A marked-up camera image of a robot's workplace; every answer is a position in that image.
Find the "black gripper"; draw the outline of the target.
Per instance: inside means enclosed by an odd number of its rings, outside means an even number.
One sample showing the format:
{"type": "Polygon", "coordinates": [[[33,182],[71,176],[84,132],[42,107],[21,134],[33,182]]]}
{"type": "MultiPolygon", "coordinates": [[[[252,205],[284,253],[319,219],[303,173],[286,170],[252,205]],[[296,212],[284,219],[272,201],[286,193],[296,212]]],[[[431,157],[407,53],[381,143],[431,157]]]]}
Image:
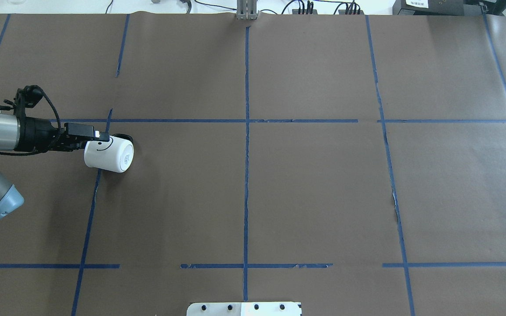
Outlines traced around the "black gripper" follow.
{"type": "Polygon", "coordinates": [[[18,118],[18,124],[18,152],[72,152],[81,149],[83,142],[110,141],[109,133],[91,125],[67,122],[59,129],[40,118],[18,118]]]}

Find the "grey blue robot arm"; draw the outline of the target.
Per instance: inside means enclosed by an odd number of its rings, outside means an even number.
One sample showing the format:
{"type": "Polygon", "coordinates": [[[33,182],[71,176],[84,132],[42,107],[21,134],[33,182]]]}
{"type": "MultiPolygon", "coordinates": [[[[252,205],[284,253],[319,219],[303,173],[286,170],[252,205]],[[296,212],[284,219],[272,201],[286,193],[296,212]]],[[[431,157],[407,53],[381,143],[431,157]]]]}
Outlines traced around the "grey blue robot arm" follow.
{"type": "MultiPolygon", "coordinates": [[[[53,126],[48,119],[0,113],[0,154],[41,154],[48,151],[72,152],[91,141],[106,142],[107,132],[91,125],[65,123],[53,126]]],[[[22,206],[24,198],[16,186],[0,172],[0,219],[22,206]]]]}

